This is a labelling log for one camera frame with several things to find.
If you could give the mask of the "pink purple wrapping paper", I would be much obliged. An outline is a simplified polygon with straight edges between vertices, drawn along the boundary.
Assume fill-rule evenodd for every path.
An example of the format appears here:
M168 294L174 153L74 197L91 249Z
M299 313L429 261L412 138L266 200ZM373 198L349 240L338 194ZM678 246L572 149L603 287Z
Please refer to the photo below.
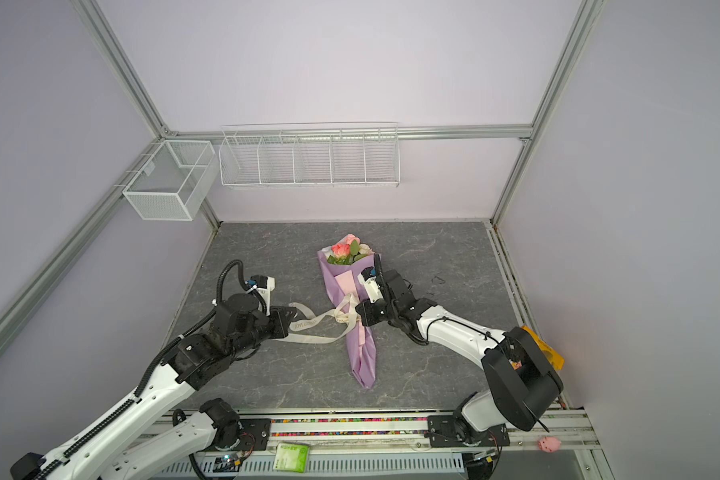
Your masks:
M344 243L345 237L335 244ZM360 303L367 299L367 295L358 281L358 275L363 269L373 266L373 254L366 256L358 253L359 245L364 244L360 240L360 244L351 245L350 258L336 260L331 251L335 244L317 252L328 297L337 306L346 294L353 293ZM360 320L357 328L345 338L351 373L361 387L371 389L376 382L377 350L370 328L363 326Z

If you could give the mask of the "cream printed ribbon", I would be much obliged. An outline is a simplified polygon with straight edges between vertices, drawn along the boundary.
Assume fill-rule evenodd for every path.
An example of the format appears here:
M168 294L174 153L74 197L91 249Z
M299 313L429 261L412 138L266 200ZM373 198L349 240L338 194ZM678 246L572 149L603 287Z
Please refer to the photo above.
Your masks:
M301 314L303 318L290 324L286 331L287 336L280 339L280 342L325 345L343 339L354 331L360 323L360 316L356 312L358 304L358 296L356 294L349 293L343 297L336 307L321 314L315 314L314 311L306 305L298 302L291 302L288 306L294 307L297 313ZM335 323L343 326L343 331L337 336L305 334L305 331L314 329L325 320L333 320Z

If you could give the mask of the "cream fake rose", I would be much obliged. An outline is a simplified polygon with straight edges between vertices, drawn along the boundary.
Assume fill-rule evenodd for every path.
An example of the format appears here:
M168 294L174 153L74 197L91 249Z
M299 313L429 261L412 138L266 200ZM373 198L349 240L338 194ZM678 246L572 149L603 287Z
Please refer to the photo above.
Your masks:
M359 245L358 253L361 254L361 255L366 255L366 256L368 256L368 255L372 255L372 254L373 254L373 250L372 250L371 247L370 247L369 245L367 245L367 244L360 244L360 245Z

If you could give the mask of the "red pink fake rose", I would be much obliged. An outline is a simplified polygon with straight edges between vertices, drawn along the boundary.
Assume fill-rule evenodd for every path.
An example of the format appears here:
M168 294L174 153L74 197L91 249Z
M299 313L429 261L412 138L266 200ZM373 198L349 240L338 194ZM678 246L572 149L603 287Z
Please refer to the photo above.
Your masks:
M335 244L332 248L332 256L336 260L345 261L346 259L350 258L351 253L351 245L344 243Z

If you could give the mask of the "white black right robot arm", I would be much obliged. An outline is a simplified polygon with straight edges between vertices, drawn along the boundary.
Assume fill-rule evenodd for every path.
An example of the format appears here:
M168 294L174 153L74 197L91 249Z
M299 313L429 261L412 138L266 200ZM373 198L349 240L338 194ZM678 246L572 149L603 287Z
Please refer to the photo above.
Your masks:
M466 320L428 298L417 298L397 271L367 267L358 281L367 298L357 307L366 327L386 322L422 346L441 345L481 368L487 388L454 411L445 436L473 446L494 428L530 431L564 390L562 379L530 332Z

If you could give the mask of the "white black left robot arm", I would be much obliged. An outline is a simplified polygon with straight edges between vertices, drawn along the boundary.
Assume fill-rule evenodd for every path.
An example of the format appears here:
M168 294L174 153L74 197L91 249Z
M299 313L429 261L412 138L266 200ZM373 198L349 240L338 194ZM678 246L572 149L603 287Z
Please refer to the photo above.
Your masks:
M141 479L208 447L235 449L246 437L239 414L217 398L170 430L137 444L166 412L226 371L250 359L268 340L284 340L300 311L274 306L274 280L245 278L239 260L216 282L215 306L168 342L136 387L73 438L45 454L27 453L10 468L14 479Z

